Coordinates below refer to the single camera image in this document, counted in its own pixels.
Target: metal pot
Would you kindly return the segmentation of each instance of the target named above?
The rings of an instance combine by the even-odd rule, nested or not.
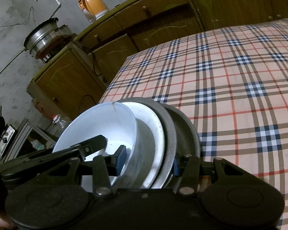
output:
[[[51,18],[37,26],[25,39],[24,47],[36,59],[44,59],[50,51],[62,45],[72,33],[68,26],[57,26],[58,18]]]

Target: screw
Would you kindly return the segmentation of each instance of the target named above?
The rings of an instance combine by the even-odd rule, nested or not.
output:
[[[191,187],[182,187],[179,189],[179,192],[182,194],[182,195],[191,195],[194,193],[194,189],[191,188]]]
[[[107,195],[107,194],[110,194],[112,191],[111,189],[107,187],[100,187],[100,188],[97,188],[95,192],[98,195]]]

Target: orange kettle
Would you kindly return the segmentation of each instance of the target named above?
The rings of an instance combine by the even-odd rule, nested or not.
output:
[[[78,0],[78,4],[90,23],[93,23],[109,11],[102,0]]]

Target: white pipe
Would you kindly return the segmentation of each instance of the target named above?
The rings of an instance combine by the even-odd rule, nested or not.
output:
[[[50,16],[49,19],[51,19],[51,18],[54,16],[54,14],[59,10],[59,8],[62,6],[61,3],[60,3],[58,0],[55,0],[55,1],[57,2],[58,6],[57,6],[57,8],[53,11],[53,13],[52,13],[52,15]]]
[[[12,61],[14,59],[16,59],[23,51],[25,51],[26,48],[24,47],[19,53],[17,53],[1,70],[0,70],[0,74],[5,70],[5,68],[7,68],[9,66],[9,64],[12,63]]]

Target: table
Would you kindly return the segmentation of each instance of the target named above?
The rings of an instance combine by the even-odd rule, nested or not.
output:
[[[288,229],[288,19],[226,27],[129,56],[100,102],[147,97],[197,130],[201,157],[219,156],[285,197]],[[201,187],[209,185],[205,177]]]

